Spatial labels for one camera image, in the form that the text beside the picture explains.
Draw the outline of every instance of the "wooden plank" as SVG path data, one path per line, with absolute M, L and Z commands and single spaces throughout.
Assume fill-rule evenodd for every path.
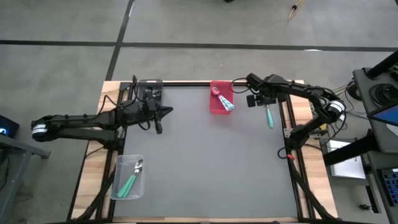
M 167 82 L 203 82 L 201 81 L 164 81 Z M 121 82 L 108 81 L 104 82 L 103 89 L 101 92 L 101 98 L 98 105 L 100 109 L 104 95 L 108 95 L 113 101 L 116 102 L 119 94 L 119 86 Z M 307 99 L 292 96 L 292 104 L 295 113 L 295 119 L 297 124 L 305 124 L 312 119 L 311 109 Z M 111 110 L 114 108 L 110 102 L 106 102 L 104 110 Z M 290 119 L 287 114 L 287 108 L 284 104 L 285 120 L 288 126 L 290 126 Z M 309 140 L 309 144 L 319 146 L 319 143 L 315 140 Z M 88 153 L 99 148 L 100 145 L 97 142 L 90 142 L 88 145 Z M 307 171 L 308 181 L 311 190 L 314 192 L 320 203 L 331 213 L 337 217 L 337 211 L 331 189 L 326 173 L 325 164 L 323 163 L 322 153 L 318 149 L 305 146 L 303 147 L 303 157 L 305 167 Z M 103 175 L 103 167 L 105 165 L 106 151 L 100 150 L 88 157 L 83 167 L 80 184 L 78 187 L 78 193 L 76 196 L 76 202 L 72 213 L 72 218 L 76 218 L 81 215 L 86 207 L 95 198 L 96 194 L 100 190 L 101 179 Z M 308 217 L 308 210 L 305 202 L 305 197 L 301 189 L 299 189 L 301 198 L 303 213 L 305 217 Z M 106 217 L 109 205 L 109 192 L 107 193 L 106 200 L 104 203 L 103 217 Z M 279 218 L 198 218 L 198 217 L 117 217 L 114 222 L 296 222 L 295 217 L 279 217 Z

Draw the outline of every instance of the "wooden table frame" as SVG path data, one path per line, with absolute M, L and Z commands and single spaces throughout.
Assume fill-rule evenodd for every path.
M 209 86 L 210 80 L 203 81 L 164 81 L 165 86 Z M 244 85 L 244 82 L 237 82 L 236 85 Z M 104 103 L 103 111 L 109 111 L 114 108 L 110 102 L 103 102 L 104 95 L 108 95 L 114 101 L 124 101 L 127 99 L 129 82 L 104 82 L 101 92 L 101 99 L 98 109 Z M 296 124 L 305 124 L 312 119 L 312 112 L 307 99 L 297 96 L 291 96 L 288 101 L 280 104 L 282 125 L 284 128 L 294 127 Z M 307 143 L 319 146 L 319 142 L 310 139 Z M 90 141 L 86 154 L 101 147 L 97 142 Z M 107 151 L 105 149 L 96 152 L 83 161 L 75 193 L 72 199 L 70 212 L 67 220 L 81 215 L 87 206 L 98 193 L 104 180 L 112 172 L 114 167 L 114 158 L 116 151 Z M 337 217 L 337 211 L 331 189 L 329 185 L 326 168 L 323 163 L 322 152 L 312 147 L 304 146 L 298 153 L 294 152 L 295 166 L 300 171 L 301 176 L 310 186 L 311 191 L 317 197 L 319 202 L 326 210 Z M 279 218 L 199 218 L 199 217 L 117 217 L 113 218 L 114 201 L 110 199 L 110 190 L 107 192 L 104 203 L 97 209 L 96 215 L 92 218 L 97 220 L 104 219 L 114 222 L 297 222 L 300 218 L 320 218 L 317 212 L 308 204 L 308 200 L 301 188 L 293 184 L 294 194 L 296 196 L 297 217 L 279 217 Z

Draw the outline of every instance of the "clear plastic container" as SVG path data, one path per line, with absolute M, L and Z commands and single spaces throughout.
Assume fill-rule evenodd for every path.
M 142 170 L 136 175 L 136 179 L 125 198 L 118 197 L 119 191 L 124 184 L 129 180 L 130 176 L 134 175 L 136 163 L 144 159 L 142 155 L 131 156 L 117 156 L 116 158 L 116 172 L 114 175 L 114 182 L 112 188 L 111 199 L 113 200 L 132 200 L 139 199 L 144 195 L 145 189 L 145 160 Z

